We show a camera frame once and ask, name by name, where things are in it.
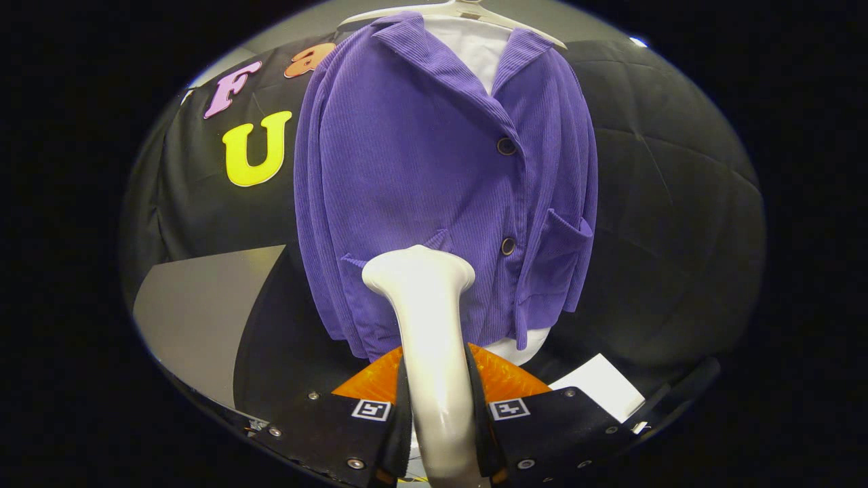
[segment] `white hanger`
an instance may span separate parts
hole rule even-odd
[[[449,2],[446,3],[435,3],[433,5],[411,5],[408,7],[391,7],[389,9],[372,10],[370,12],[358,14],[356,16],[345,19],[344,22],[338,25],[338,28],[340,29],[341,26],[348,23],[355,23],[385,16],[393,16],[407,10],[415,10],[416,12],[419,12],[424,16],[440,15],[463,17],[477,20],[479,22],[493,23],[495,25],[499,25],[510,30],[516,28],[527,29],[537,33],[538,36],[548,39],[552,43],[564,49],[567,49],[567,46],[558,39],[555,39],[554,37],[546,34],[545,32],[542,32],[541,30],[534,29],[529,25],[516,22],[510,18],[486,10],[479,5],[480,2],[482,2],[482,0],[449,0]]]

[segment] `black background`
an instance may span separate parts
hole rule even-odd
[[[9,387],[6,411],[22,433],[8,436],[7,463],[28,468],[26,485],[306,485],[162,377],[122,304],[116,235],[128,171],[169,99],[310,4],[33,3],[14,12],[13,239],[3,242],[13,266],[7,314],[23,314],[7,321],[6,358],[21,361],[7,370],[21,385]],[[759,174],[769,233],[766,284],[737,361],[679,423],[593,485],[822,486],[844,476],[858,485],[860,466],[848,459],[865,402],[859,382],[846,381],[865,323],[856,4],[582,7],[644,36],[718,103]]]

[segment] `jacket pocket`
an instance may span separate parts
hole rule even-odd
[[[566,293],[579,252],[593,235],[590,225],[582,217],[574,226],[550,208],[542,225],[540,246],[528,271],[528,296]]]
[[[450,252],[452,240],[449,231],[439,229],[430,239],[420,242],[438,251]],[[344,299],[352,315],[352,327],[365,347],[368,359],[375,360],[401,345],[398,322],[389,301],[373,292],[362,281],[362,268],[374,255],[345,254],[339,259],[340,279]]]

